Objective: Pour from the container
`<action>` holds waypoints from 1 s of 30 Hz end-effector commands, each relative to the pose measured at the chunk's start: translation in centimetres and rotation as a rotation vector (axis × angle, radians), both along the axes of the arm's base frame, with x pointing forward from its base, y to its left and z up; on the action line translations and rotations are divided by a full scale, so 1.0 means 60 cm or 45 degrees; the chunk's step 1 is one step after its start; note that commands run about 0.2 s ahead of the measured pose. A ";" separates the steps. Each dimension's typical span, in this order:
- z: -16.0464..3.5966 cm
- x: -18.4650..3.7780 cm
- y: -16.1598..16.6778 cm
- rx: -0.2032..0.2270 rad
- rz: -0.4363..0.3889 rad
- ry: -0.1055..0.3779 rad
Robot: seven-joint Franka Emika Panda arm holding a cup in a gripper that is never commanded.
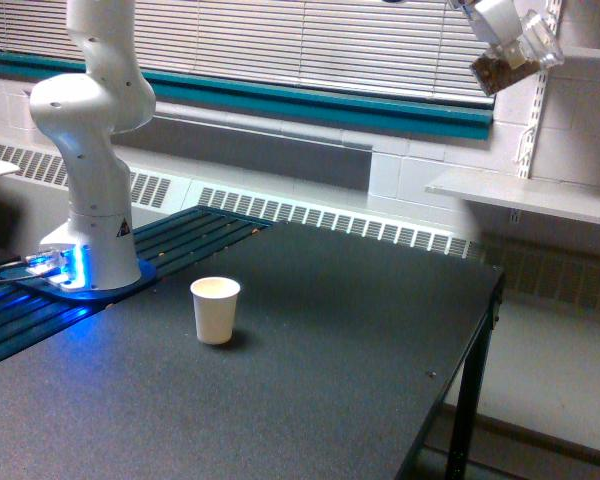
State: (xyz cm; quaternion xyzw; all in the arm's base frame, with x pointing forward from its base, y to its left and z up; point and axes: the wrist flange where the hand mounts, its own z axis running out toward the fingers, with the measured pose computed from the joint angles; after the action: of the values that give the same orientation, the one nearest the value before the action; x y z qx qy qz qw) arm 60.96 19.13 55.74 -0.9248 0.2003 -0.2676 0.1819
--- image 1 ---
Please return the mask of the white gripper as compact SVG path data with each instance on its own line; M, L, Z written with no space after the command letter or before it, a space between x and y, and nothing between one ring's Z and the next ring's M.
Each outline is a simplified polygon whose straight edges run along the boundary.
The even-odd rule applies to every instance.
M502 57L510 68L526 63L518 39L522 34L520 17L512 0L450 0L449 6L462 12L479 41L502 46Z

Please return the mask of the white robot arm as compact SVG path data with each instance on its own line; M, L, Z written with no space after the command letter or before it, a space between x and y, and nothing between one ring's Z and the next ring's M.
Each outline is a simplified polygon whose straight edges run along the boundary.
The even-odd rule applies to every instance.
M111 138L146 125L156 96L136 57L132 1L70 1L69 37L83 73L37 83L29 99L37 128L59 150L69 188L68 219L40 242L66 255L65 291L114 290L141 277L132 232L131 177Z

